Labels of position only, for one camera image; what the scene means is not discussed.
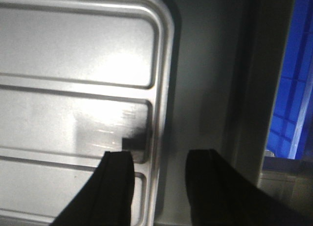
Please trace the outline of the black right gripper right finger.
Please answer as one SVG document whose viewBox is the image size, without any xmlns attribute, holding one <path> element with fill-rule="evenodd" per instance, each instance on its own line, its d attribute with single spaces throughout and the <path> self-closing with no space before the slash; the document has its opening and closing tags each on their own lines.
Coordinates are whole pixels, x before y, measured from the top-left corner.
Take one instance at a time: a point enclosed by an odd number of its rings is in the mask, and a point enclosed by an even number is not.
<svg viewBox="0 0 313 226">
<path fill-rule="evenodd" d="M 185 186 L 194 226 L 311 226 L 246 180 L 214 149 L 190 150 Z"/>
</svg>

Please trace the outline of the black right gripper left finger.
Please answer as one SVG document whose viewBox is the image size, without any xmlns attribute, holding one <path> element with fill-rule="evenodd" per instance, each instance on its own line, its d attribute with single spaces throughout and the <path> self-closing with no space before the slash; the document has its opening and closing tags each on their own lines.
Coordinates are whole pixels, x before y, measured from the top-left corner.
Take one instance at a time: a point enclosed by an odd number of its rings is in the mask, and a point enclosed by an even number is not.
<svg viewBox="0 0 313 226">
<path fill-rule="evenodd" d="M 53 226 L 129 226 L 134 196 L 130 152 L 106 152 L 92 176 Z"/>
</svg>

